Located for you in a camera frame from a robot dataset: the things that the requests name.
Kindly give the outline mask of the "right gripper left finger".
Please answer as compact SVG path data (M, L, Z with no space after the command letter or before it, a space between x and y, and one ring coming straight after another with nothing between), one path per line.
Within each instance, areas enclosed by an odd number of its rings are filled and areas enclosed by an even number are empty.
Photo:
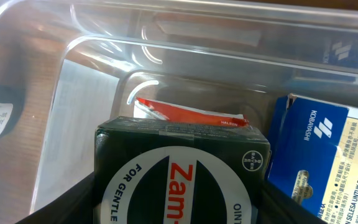
M64 194L16 224L93 223L94 173L90 173Z

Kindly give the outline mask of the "green square ointment box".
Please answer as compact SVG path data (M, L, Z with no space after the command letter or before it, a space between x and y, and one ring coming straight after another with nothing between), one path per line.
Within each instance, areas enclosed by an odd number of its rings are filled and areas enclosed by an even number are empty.
M254 223L269 157L254 128L112 119L95 132L95 220Z

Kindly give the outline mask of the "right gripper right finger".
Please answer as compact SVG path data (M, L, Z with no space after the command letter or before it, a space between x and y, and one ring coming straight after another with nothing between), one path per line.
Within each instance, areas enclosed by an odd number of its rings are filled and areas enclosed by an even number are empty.
M260 188L259 224L326 224L269 182Z

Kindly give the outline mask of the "red medicine sachet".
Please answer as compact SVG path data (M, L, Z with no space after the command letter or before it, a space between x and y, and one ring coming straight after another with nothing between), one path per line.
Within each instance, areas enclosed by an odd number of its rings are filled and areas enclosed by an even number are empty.
M205 111L139 97L135 99L134 117L158 119L175 123L207 124L237 128L249 125L248 119L243 114Z

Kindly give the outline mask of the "clear plastic container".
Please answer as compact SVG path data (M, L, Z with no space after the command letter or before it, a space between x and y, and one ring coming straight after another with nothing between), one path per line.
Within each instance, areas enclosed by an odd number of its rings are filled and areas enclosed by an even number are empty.
M0 223L92 173L93 133L137 97L244 114L267 133L288 93L358 107L358 11L246 1L0 1Z

